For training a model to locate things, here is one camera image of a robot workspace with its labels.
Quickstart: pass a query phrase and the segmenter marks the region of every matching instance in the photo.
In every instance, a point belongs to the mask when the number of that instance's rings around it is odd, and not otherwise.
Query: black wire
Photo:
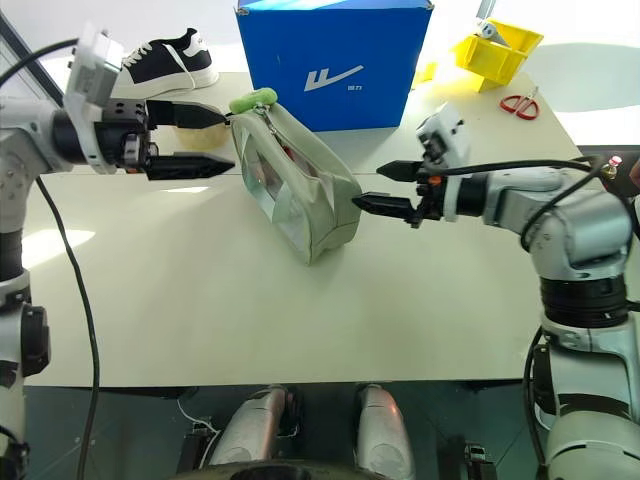
[[[40,50],[36,50],[35,52],[27,55],[26,57],[21,59],[18,63],[16,63],[15,65],[12,65],[6,72],[4,72],[0,76],[0,88],[2,88],[2,86],[5,83],[7,83],[7,81],[11,77],[13,77],[18,71],[20,71],[22,68],[24,68],[31,62],[37,60],[40,57],[43,57],[44,55],[47,55],[48,53],[55,52],[56,50],[62,50],[63,48],[72,47],[76,43],[78,43],[78,39],[72,38],[70,40],[65,40],[64,42],[54,43],[52,45],[41,48]]]
[[[426,164],[426,170],[433,175],[469,175],[472,173],[495,172],[498,170],[512,170],[517,168],[552,167],[573,168],[582,172],[590,172],[591,167],[580,162],[586,162],[593,157],[578,157],[572,160],[515,160],[512,162],[487,163],[484,165],[470,165],[461,168],[438,168]]]
[[[13,432],[8,428],[3,427],[2,425],[0,425],[0,434],[7,437],[13,443],[19,443],[18,438],[13,434]]]
[[[529,435],[531,436],[531,443],[533,443],[533,450],[536,453],[536,458],[538,460],[539,465],[545,465],[545,455],[544,450],[542,449],[542,442],[540,441],[540,436],[538,434],[538,430],[536,427],[536,418],[535,418],[535,404],[533,400],[533,396],[531,395],[532,385],[531,385],[531,367],[533,366],[533,352],[540,342],[542,338],[542,328],[538,328],[538,331],[531,340],[531,345],[529,346],[529,351],[527,352],[527,360],[524,364],[524,375],[522,376],[522,399],[524,402],[524,415],[527,421],[527,428],[529,429]]]
[[[100,391],[100,357],[98,355],[98,343],[96,342],[96,331],[93,324],[93,314],[91,313],[89,297],[87,296],[87,290],[84,286],[84,280],[82,279],[82,272],[80,271],[80,265],[78,265],[78,261],[76,260],[76,256],[73,253],[73,249],[71,248],[71,245],[69,245],[69,240],[67,239],[67,233],[64,228],[64,223],[62,222],[62,217],[60,216],[60,212],[58,211],[56,204],[51,198],[51,195],[49,195],[47,187],[45,187],[44,182],[40,177],[36,179],[36,183],[38,184],[40,192],[42,192],[42,196],[49,205],[51,213],[53,214],[53,218],[55,219],[56,225],[58,226],[58,230],[60,231],[60,236],[62,237],[64,248],[67,251],[67,256],[69,257],[69,261],[71,262],[71,266],[73,267],[73,272],[76,276],[78,290],[80,291],[80,297],[82,298],[82,306],[84,307],[84,312],[87,317],[89,343],[91,345],[91,360],[93,362],[93,379],[91,382],[91,399],[89,401],[89,411],[87,412],[87,420],[84,424],[84,433],[82,436],[82,444],[80,446],[80,458],[78,460],[78,469],[76,471],[76,479],[82,480],[84,478],[87,454],[89,452],[91,429],[93,428],[93,421],[95,419],[96,408],[98,406],[98,393]]]
[[[615,182],[612,182],[605,177],[600,177],[600,179],[602,180],[602,184],[607,189],[607,191],[613,196],[615,196],[618,200],[620,200],[620,203],[622,203],[622,206],[627,211],[627,215],[629,215],[629,219],[631,220],[631,227],[633,229],[633,233],[635,234],[635,236],[638,238],[638,241],[640,242],[640,223],[638,222],[638,218],[636,217],[636,212],[635,212],[633,203],[630,202],[627,199],[627,197],[620,191],[620,188]],[[631,239],[629,240],[629,253],[631,253],[632,243],[633,243],[633,237],[631,237]]]
[[[589,174],[588,175],[586,175],[584,178],[581,178],[576,183],[571,185],[569,188],[567,188],[566,190],[563,190],[561,193],[559,193],[558,195],[553,197],[551,200],[549,200],[547,203],[545,203],[542,207],[540,207],[536,211],[536,213],[534,213],[529,218],[529,220],[527,220],[527,223],[525,223],[524,227],[522,228],[522,233],[520,233],[520,246],[525,251],[528,252],[529,251],[529,247],[531,246],[531,244],[527,242],[527,237],[528,237],[528,234],[529,234],[529,230],[531,230],[531,228],[535,225],[535,223],[538,220],[540,220],[540,217],[542,217],[545,213],[547,213],[549,210],[551,210],[553,207],[555,207],[558,202],[560,202],[561,200],[564,200],[565,198],[567,198],[572,193],[575,193],[576,191],[580,190],[587,183],[589,183],[591,180],[596,178],[600,174],[600,169],[605,164],[606,164],[606,162],[604,160],[602,160],[602,159],[598,163],[594,162],[592,167],[588,167],[588,169],[589,169]]]

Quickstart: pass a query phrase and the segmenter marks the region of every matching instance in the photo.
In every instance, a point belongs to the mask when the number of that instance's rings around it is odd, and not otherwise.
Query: white wall
[[[236,0],[1,1],[32,49],[79,35],[86,21],[107,28],[127,51],[193,26],[215,46],[220,70],[247,69]],[[461,39],[480,4],[433,2],[423,60]],[[525,70],[576,143],[640,143],[640,1],[497,0],[493,15],[545,35]]]

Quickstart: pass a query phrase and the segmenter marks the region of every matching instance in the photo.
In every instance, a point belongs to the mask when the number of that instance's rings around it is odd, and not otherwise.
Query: sneaker
[[[111,96],[144,99],[206,87],[218,77],[200,33],[189,28],[180,38],[152,40],[126,57]]]

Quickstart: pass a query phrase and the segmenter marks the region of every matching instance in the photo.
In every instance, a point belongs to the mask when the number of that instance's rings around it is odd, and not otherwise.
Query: white table
[[[411,94],[397,129],[321,136],[363,190],[412,197],[414,186],[372,173],[390,160],[419,158],[414,127],[444,99],[472,128],[474,162],[577,155],[543,99],[534,122],[498,109],[501,96],[530,88],[526,77],[483,95],[424,86]],[[181,98],[221,106],[248,89],[246,74],[229,74]],[[159,135],[161,150],[177,147],[172,135]],[[229,147],[221,151],[235,158]],[[158,183],[86,173],[45,181],[67,228],[95,232],[76,252],[104,386],[521,376],[540,304],[538,279],[513,234],[477,219],[425,222],[414,231],[363,214],[353,242],[307,267],[235,169],[206,181]],[[164,191],[186,186],[209,188]],[[54,225],[34,192],[25,234],[45,228]],[[636,254],[628,269],[636,298],[639,265]],[[53,359],[28,383],[89,385],[85,318],[65,256],[32,269],[32,291],[49,313]]]

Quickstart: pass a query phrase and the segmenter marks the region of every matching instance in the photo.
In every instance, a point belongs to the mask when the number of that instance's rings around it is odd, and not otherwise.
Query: yellow bin
[[[456,65],[482,77],[476,85],[478,91],[507,85],[544,37],[494,19],[489,21],[508,47],[477,35],[469,35],[453,47]]]

